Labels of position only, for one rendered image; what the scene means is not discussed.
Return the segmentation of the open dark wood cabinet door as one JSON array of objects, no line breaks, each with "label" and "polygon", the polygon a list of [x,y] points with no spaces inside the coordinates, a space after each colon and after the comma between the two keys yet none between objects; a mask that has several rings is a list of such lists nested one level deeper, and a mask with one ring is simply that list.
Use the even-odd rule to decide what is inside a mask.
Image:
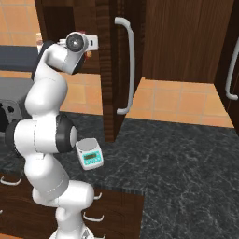
[{"label": "open dark wood cabinet door", "polygon": [[105,141],[114,142],[126,114],[130,86],[130,46],[127,29],[115,23],[126,19],[134,33],[134,92],[143,76],[146,0],[95,0]]}]

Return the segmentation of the dark wood wall cabinet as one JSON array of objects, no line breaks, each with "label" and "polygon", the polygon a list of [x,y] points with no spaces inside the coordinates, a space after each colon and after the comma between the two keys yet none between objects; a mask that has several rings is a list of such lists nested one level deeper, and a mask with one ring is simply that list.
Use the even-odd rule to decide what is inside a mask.
[{"label": "dark wood wall cabinet", "polygon": [[43,41],[75,31],[97,35],[95,0],[35,0],[35,8]]}]

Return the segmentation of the red white boxed food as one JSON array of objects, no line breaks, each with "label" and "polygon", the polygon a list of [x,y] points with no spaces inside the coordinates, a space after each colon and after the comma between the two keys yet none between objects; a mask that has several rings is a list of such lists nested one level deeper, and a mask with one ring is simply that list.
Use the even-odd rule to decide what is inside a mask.
[{"label": "red white boxed food", "polygon": [[94,46],[94,41],[91,35],[87,35],[84,31],[79,32],[79,47],[80,50],[84,53],[86,59],[89,59],[92,56],[92,47]]}]

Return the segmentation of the dark wood base cabinet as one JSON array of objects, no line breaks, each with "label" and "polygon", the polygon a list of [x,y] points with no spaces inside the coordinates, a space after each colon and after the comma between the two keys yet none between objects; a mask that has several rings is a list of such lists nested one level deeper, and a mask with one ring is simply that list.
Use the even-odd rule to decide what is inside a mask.
[{"label": "dark wood base cabinet", "polygon": [[[32,186],[24,176],[0,173],[2,176],[8,182],[21,178],[21,183],[15,187],[0,183],[0,238],[7,234],[21,239],[49,239],[57,229],[55,209],[33,201]],[[92,233],[105,234],[105,239],[139,239],[144,197],[113,190],[94,192],[96,196],[102,192],[102,197],[83,212],[90,218],[105,217],[101,222],[83,218]]]}]

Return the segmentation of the dark blue range hood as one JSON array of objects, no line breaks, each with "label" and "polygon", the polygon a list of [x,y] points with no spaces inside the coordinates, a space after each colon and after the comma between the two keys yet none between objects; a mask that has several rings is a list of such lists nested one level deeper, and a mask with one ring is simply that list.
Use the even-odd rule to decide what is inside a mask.
[{"label": "dark blue range hood", "polygon": [[0,46],[0,70],[31,72],[37,56],[37,47]]}]

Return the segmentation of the white teal digital scale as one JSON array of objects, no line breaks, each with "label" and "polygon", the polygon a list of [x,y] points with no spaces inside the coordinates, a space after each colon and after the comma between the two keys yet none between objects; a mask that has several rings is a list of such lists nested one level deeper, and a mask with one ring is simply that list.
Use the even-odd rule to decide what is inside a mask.
[{"label": "white teal digital scale", "polygon": [[95,138],[85,138],[77,141],[76,151],[84,170],[88,171],[104,165],[102,150]]}]

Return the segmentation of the closed dark wood cabinet door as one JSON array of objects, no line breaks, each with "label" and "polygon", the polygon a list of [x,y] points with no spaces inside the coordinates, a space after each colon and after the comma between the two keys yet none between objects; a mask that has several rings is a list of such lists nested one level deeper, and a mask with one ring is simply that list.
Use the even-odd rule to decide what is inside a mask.
[{"label": "closed dark wood cabinet door", "polygon": [[211,83],[236,0],[147,0],[143,76]]}]

